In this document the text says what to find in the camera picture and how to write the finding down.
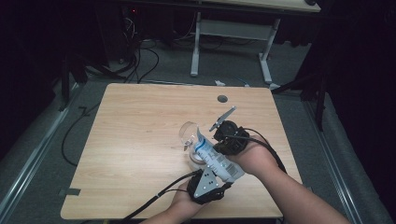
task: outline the gray carpet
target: gray carpet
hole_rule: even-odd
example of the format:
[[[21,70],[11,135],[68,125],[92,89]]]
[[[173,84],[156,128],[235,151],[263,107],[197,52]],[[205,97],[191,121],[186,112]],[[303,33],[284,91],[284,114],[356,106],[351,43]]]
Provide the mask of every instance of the gray carpet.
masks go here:
[[[144,46],[153,46],[153,42]],[[158,66],[144,77],[142,83],[150,80],[215,85],[220,80],[227,86],[267,87],[263,82],[262,71],[258,63],[258,52],[264,44],[254,42],[248,45],[223,44],[218,49],[202,49],[200,75],[190,77],[191,46],[174,45],[172,48],[158,44],[154,50],[158,53]],[[214,48],[215,44],[204,44],[204,48]],[[294,79],[309,47],[292,48],[288,44],[274,45],[271,60],[268,62],[273,80],[284,84]],[[141,50],[141,64],[137,74],[142,76],[156,63],[156,56]],[[21,197],[8,223],[80,223],[81,221],[62,220],[60,211],[64,198],[59,195],[61,189],[70,185],[75,168],[66,163],[62,157],[61,145],[70,125],[82,114],[82,108],[90,108],[100,102],[106,85],[114,80],[106,77],[90,76],[90,81],[82,87],[75,102],[69,106],[69,113],[60,125],[49,145],[49,151],[34,175],[30,185]],[[325,165],[322,145],[318,140],[315,127],[311,124],[302,102],[293,92],[275,96],[282,123],[297,162],[304,184],[318,196],[331,204],[341,213],[344,206],[334,186],[328,167]],[[370,180],[365,175],[341,124],[328,99],[324,115],[324,134],[331,146],[337,164],[345,175],[353,198],[361,215],[362,223],[392,223],[382,203],[377,199]],[[7,195],[21,168],[32,151],[39,144],[40,138],[54,121],[59,112],[59,94],[51,106],[31,125],[20,138],[7,157],[0,162],[0,196]],[[92,126],[96,109],[83,118],[72,129],[65,141],[65,154],[70,161],[78,162],[85,141]]]

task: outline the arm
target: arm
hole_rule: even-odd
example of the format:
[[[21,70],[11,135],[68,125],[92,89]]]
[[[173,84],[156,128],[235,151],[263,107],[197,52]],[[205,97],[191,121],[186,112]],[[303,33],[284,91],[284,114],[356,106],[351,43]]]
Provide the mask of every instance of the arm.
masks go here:
[[[283,173],[265,147],[249,142],[244,151],[229,159],[259,178],[289,223],[349,223],[329,204]]]
[[[178,187],[180,190],[187,190],[188,181]],[[195,216],[205,204],[200,205],[191,200],[188,192],[177,191],[171,205],[163,212],[146,219],[144,224],[178,224]]]

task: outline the dark background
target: dark background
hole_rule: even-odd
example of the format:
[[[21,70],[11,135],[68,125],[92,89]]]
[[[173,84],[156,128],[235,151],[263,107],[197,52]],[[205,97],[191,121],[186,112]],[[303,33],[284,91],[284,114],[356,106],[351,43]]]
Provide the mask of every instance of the dark background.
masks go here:
[[[307,18],[285,18],[276,43],[313,43],[297,78],[315,74],[332,60],[327,69],[328,93],[381,201],[396,219],[395,1],[318,3],[321,15],[347,16],[348,20],[320,25]],[[54,97],[52,86],[62,75],[66,54],[78,52],[103,65],[122,57],[122,19],[117,7],[111,6],[39,0],[4,3],[0,9],[0,158]],[[188,31],[190,23],[186,21],[193,15],[158,8],[139,8],[138,12],[136,29],[141,35],[159,38],[170,46],[172,38]],[[328,58],[335,45],[341,45],[342,50]]]

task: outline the table leg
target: table leg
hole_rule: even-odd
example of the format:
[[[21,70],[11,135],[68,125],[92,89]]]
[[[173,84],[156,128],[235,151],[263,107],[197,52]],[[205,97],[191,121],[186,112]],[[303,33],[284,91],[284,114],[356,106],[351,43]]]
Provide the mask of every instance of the table leg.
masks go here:
[[[194,52],[192,53],[192,62],[191,62],[192,77],[198,76],[200,35],[201,35],[201,12],[197,12],[197,22],[195,25],[195,46],[194,46]]]
[[[267,45],[265,46],[265,49],[262,51],[262,53],[259,54],[260,64],[262,66],[262,75],[264,76],[264,80],[267,84],[272,83],[270,70],[268,69],[267,58],[268,58],[268,54],[270,52],[271,46],[274,42],[279,23],[280,23],[280,19],[276,19],[272,28],[271,28],[270,34],[268,36]]]

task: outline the human hand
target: human hand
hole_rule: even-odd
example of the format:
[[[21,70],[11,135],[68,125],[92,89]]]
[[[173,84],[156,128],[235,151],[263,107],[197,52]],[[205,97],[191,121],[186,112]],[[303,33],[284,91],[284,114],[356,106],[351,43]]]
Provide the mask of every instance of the human hand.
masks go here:
[[[178,187],[178,191],[174,196],[171,205],[164,212],[170,217],[177,218],[177,223],[181,223],[189,218],[194,217],[206,204],[198,204],[191,200],[187,190],[189,181],[184,182]]]
[[[267,143],[267,141],[257,135],[250,136],[254,139]],[[227,156],[230,161],[238,163],[248,174],[257,176],[258,174],[278,167],[276,159],[267,148],[259,143],[249,141],[245,149],[236,156]]]

